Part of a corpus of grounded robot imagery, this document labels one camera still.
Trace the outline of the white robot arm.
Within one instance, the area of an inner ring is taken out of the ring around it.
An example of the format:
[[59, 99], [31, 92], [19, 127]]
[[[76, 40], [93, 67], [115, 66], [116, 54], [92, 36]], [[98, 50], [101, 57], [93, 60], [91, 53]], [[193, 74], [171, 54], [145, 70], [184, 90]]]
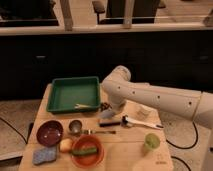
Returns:
[[211, 130], [201, 171], [213, 171], [213, 93], [133, 83], [125, 66], [117, 66], [103, 81], [112, 109], [121, 111], [127, 100], [171, 112]]

